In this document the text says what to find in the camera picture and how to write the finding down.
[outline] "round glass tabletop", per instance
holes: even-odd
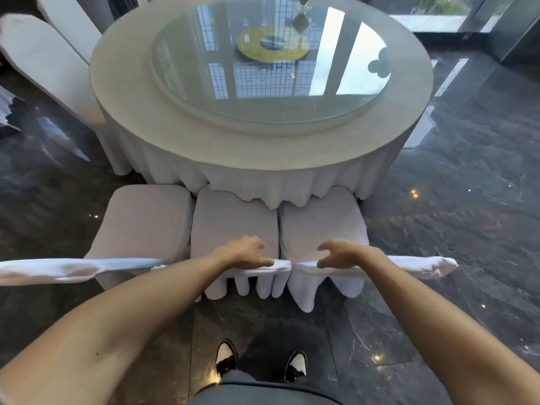
[[[172,99],[245,122],[316,122],[354,111],[392,66],[360,17],[304,0],[224,0],[171,21],[152,68]]]

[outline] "hand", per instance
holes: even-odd
[[[261,257],[259,254],[259,250],[264,246],[257,236],[244,236],[227,242],[226,245],[215,249],[213,253],[218,253],[226,258],[227,268],[249,270],[273,266],[274,260]]]
[[[317,262],[317,267],[349,268],[377,264],[382,259],[388,259],[378,248],[359,245],[341,238],[325,241],[317,247],[318,251],[328,250],[330,254]]]

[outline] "dark marble floor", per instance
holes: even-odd
[[[540,69],[476,52],[431,57],[426,114],[361,205],[370,240],[389,254],[455,258],[459,270],[427,284],[540,370]],[[141,177],[114,175],[93,134],[22,77],[2,69],[0,85],[24,100],[0,117],[13,126],[0,128],[0,258],[81,257],[112,192]],[[0,289],[0,366],[98,292],[94,281]],[[375,287],[346,299],[331,283],[309,314],[287,292],[201,301],[150,344],[111,403],[185,403],[215,380],[224,337],[264,380],[303,348],[309,379],[346,404],[450,403]]]

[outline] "table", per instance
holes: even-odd
[[[155,0],[107,30],[90,75],[149,183],[270,208],[369,197],[433,87],[416,37],[354,0]]]

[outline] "shoe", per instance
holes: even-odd
[[[218,350],[215,354],[215,370],[219,378],[229,371],[237,368],[238,355],[234,349],[233,343],[230,340],[223,340],[219,343]]]
[[[306,376],[307,357],[304,351],[296,350],[287,361],[285,381],[294,382],[299,376]]]

